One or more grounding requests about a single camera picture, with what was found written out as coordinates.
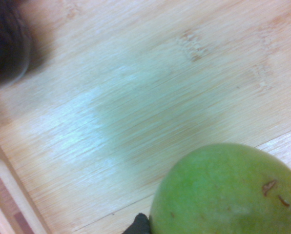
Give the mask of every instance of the bamboo cutting board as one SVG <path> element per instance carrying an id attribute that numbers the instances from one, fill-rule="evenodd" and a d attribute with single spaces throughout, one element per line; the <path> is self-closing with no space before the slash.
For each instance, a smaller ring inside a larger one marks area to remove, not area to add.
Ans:
<path id="1" fill-rule="evenodd" d="M 190 151 L 291 167 L 291 0 L 23 0 L 36 51 L 0 146 L 54 234 L 120 234 Z"/>

